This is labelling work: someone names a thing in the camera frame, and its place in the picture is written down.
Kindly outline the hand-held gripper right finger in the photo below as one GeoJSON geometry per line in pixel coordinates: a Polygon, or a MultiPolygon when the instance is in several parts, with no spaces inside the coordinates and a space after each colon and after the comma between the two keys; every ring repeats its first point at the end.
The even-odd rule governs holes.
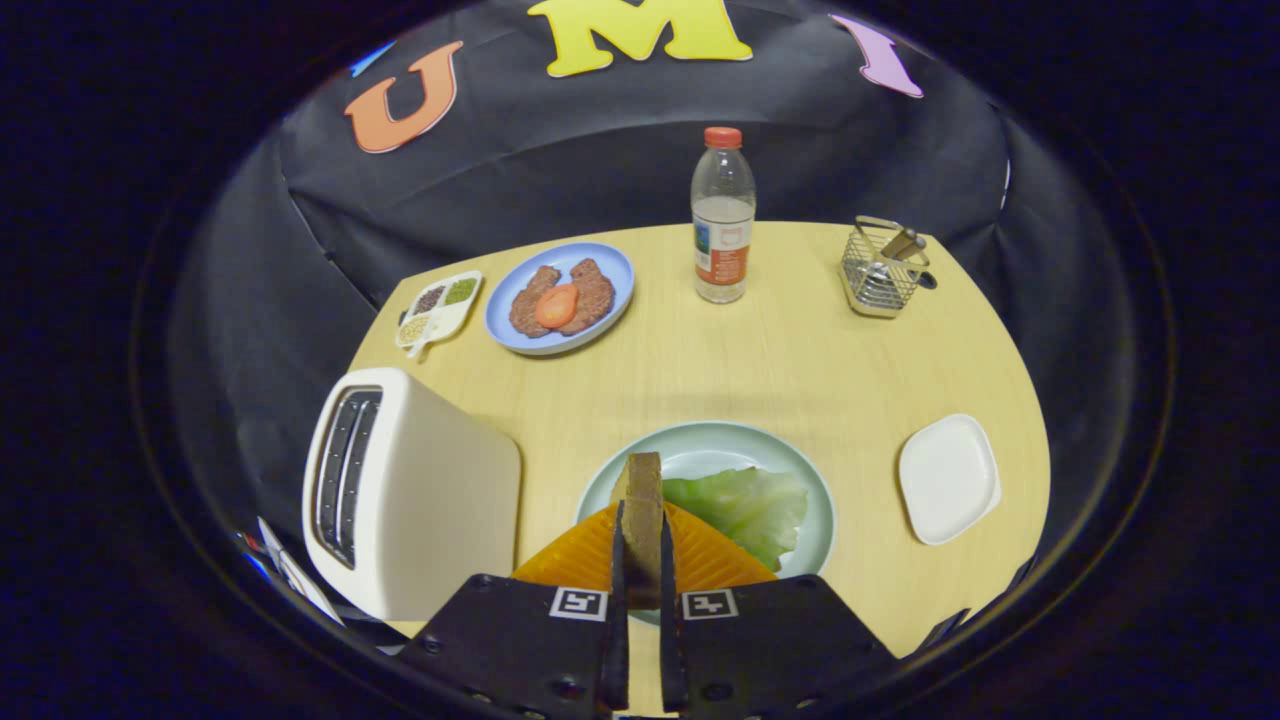
{"type": "Polygon", "coordinates": [[[676,591],[662,532],[660,693],[681,717],[819,717],[890,674],[896,657],[818,575],[676,591]]]}

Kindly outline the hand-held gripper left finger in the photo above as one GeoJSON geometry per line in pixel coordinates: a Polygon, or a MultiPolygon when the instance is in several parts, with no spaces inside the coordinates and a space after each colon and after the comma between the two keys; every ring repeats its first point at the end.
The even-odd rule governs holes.
{"type": "Polygon", "coordinates": [[[470,577],[399,652],[411,667],[497,712],[612,715],[628,708],[625,502],[611,507],[609,587],[470,577]]]}

